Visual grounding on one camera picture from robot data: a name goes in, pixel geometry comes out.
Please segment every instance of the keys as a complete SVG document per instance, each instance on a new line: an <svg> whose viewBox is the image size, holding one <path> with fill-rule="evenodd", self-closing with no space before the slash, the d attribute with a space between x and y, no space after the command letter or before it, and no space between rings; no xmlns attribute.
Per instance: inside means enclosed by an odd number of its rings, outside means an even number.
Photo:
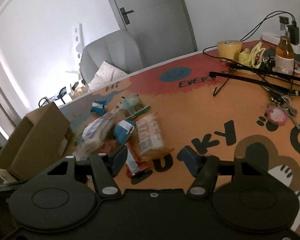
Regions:
<svg viewBox="0 0 300 240"><path fill-rule="evenodd" d="M296 117L297 114L298 114L298 110L295 109L293 106L290 106L290 107L289 107L289 111L290 111L290 113L291 113L294 117Z"/></svg>
<svg viewBox="0 0 300 240"><path fill-rule="evenodd" d="M294 118L293 114L290 113L290 107L282 107L282 109L287 113L287 115L290 117L290 119L293 121L294 125L297 127L297 129L300 129L300 125L297 122L297 120Z"/></svg>
<svg viewBox="0 0 300 240"><path fill-rule="evenodd" d="M283 98L283 94L277 91L270 90L267 87L262 86L270 95L270 101L275 104L283 104L285 99Z"/></svg>

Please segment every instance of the door handle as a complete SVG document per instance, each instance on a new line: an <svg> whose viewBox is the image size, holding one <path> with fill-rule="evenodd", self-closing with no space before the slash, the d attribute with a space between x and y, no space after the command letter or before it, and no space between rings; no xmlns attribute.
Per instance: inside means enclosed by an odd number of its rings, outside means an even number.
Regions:
<svg viewBox="0 0 300 240"><path fill-rule="evenodd" d="M125 15L125 14L128 14L128 13L132 13L132 12L134 12L134 10L123 12L122 15Z"/></svg>
<svg viewBox="0 0 300 240"><path fill-rule="evenodd" d="M127 16L127 14L129 13L133 13L134 10L131 10L131 11L127 11L124 9L124 7L120 8L120 12L122 14L122 17L123 17L123 20L124 20L124 23L127 25L127 24L130 24L130 21L129 21L129 18Z"/></svg>

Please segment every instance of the chair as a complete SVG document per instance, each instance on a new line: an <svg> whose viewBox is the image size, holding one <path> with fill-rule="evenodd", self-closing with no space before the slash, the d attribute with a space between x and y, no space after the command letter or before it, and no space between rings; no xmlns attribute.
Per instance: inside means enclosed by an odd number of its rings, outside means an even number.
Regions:
<svg viewBox="0 0 300 240"><path fill-rule="evenodd" d="M84 48L80 71L86 83L91 82L103 61L127 74L146 67L137 43L126 30L108 34Z"/></svg>

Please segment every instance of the cardboard box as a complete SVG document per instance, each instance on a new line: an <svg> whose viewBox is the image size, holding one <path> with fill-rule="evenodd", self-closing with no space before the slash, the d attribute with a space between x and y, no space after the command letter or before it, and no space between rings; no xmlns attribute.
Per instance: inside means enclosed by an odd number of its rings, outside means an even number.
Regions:
<svg viewBox="0 0 300 240"><path fill-rule="evenodd" d="M70 122L55 103L26 114L0 151L0 177L33 178L62 157L71 136Z"/></svg>

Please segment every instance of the plastic bag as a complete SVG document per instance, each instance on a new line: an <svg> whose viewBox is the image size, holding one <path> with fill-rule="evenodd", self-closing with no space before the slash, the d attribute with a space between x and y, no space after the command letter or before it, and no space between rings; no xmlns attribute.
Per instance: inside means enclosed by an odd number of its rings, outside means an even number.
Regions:
<svg viewBox="0 0 300 240"><path fill-rule="evenodd" d="M148 114L136 123L142 161L160 159L174 151L174 148L167 148L164 145L155 114Z"/></svg>
<svg viewBox="0 0 300 240"><path fill-rule="evenodd" d="M118 143L115 139L106 138L103 142L102 146L99 147L95 153L105 153L107 155L113 153L118 147L120 143Z"/></svg>
<svg viewBox="0 0 300 240"><path fill-rule="evenodd" d="M251 51L249 49L244 49L243 52L239 54L239 63L246 65L248 67L259 68L262 63L263 53L266 51L265 48L261 48L262 43L259 42ZM253 74L253 72L248 70L238 70L240 72Z"/></svg>
<svg viewBox="0 0 300 240"><path fill-rule="evenodd" d="M138 94L131 94L127 98L122 98L117 107L121 109L126 117L129 117L144 108L144 105L140 101Z"/></svg>
<svg viewBox="0 0 300 240"><path fill-rule="evenodd" d="M78 150L73 153L78 160L87 159L91 152L102 146L106 139L106 135L114 123L114 118L118 111L119 109L117 108L113 109L109 113L106 113L102 117L90 123L83 130Z"/></svg>

